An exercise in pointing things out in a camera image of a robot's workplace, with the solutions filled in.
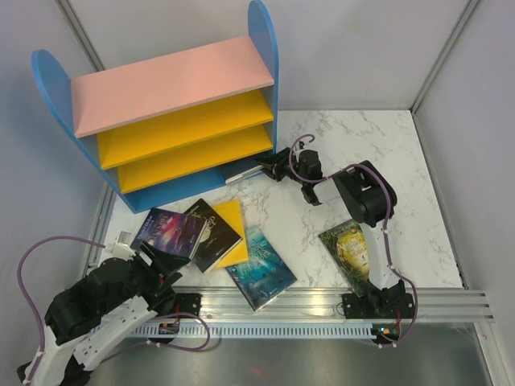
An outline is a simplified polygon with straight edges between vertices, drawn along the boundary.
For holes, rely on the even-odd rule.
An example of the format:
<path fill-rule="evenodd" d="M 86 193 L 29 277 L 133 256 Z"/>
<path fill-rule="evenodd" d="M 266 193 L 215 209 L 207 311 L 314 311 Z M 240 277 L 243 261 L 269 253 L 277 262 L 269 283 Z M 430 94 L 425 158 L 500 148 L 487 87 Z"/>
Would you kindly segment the dark navy blue book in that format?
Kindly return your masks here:
<path fill-rule="evenodd" d="M 241 179 L 252 177 L 262 170 L 262 166 L 242 166 L 242 165 L 223 165 L 220 166 L 220 172 L 225 179 L 226 184 L 234 183 Z"/>

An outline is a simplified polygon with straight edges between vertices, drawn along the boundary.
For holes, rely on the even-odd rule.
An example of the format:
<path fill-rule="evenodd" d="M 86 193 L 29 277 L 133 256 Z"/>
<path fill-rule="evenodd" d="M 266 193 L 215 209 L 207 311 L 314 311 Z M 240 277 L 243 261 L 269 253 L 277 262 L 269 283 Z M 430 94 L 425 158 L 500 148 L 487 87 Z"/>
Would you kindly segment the purple galaxy cover book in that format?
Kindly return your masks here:
<path fill-rule="evenodd" d="M 158 209 L 150 209 L 130 247 L 140 251 L 143 242 L 154 248 L 191 260 L 207 227 L 203 217 Z"/>

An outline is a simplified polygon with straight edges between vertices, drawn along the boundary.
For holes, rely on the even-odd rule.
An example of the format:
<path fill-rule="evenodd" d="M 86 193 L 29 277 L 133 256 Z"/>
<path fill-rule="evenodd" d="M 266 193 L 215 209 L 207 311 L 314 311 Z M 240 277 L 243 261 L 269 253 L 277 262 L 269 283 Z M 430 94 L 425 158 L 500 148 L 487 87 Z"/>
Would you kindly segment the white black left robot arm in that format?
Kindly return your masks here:
<path fill-rule="evenodd" d="M 111 257 L 57 294 L 40 321 L 34 359 L 17 369 L 22 384 L 86 384 L 133 330 L 175 311 L 171 287 L 189 262 L 143 243 L 130 258 Z"/>

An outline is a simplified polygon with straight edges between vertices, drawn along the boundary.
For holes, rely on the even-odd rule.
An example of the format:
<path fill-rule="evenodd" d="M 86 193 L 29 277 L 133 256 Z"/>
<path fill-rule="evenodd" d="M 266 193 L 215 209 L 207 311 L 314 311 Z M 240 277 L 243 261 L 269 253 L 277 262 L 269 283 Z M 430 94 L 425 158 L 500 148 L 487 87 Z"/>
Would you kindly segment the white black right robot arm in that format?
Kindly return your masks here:
<path fill-rule="evenodd" d="M 299 183 L 310 205 L 336 199 L 343 202 L 350 219 L 319 238 L 348 275 L 352 294 L 343 297 L 346 316 L 379 318 L 391 317 L 395 312 L 415 316 L 415 284 L 394 268 L 387 233 L 398 198 L 371 162 L 352 164 L 324 176 L 316 151 L 286 148 L 258 158 L 257 164 L 276 182 L 289 178 Z"/>

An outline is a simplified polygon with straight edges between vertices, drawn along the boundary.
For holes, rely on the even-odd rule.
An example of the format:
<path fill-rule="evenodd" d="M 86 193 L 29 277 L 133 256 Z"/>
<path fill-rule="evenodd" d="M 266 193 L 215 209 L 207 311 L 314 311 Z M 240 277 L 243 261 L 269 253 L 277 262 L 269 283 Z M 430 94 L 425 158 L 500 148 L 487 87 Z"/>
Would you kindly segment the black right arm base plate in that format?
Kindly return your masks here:
<path fill-rule="evenodd" d="M 369 281 L 358 293 L 342 295 L 344 316 L 348 319 L 394 319 L 414 317 L 414 299 L 399 280 L 388 289 L 378 289 Z"/>

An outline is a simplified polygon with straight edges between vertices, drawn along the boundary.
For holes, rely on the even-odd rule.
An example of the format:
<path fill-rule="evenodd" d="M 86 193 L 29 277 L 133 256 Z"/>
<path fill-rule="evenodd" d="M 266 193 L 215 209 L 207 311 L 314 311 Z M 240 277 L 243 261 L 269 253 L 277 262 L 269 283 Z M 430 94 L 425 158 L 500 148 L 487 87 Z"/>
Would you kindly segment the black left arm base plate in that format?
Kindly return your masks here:
<path fill-rule="evenodd" d="M 160 314 L 160 318 L 191 318 L 194 314 L 198 316 L 201 308 L 202 295 L 198 293 L 179 293 L 175 295 L 175 300 L 171 308 L 164 314 Z"/>

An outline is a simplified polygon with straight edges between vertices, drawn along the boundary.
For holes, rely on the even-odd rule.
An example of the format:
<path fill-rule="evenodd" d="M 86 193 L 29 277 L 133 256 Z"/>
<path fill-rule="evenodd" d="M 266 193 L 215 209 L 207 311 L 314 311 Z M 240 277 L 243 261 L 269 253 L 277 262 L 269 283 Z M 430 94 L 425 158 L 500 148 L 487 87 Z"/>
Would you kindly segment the black moon cover book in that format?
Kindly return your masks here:
<path fill-rule="evenodd" d="M 204 199 L 198 199 L 186 210 L 186 214 L 207 221 L 207 227 L 192 258 L 200 272 L 207 273 L 215 268 L 228 251 L 230 227 Z"/>

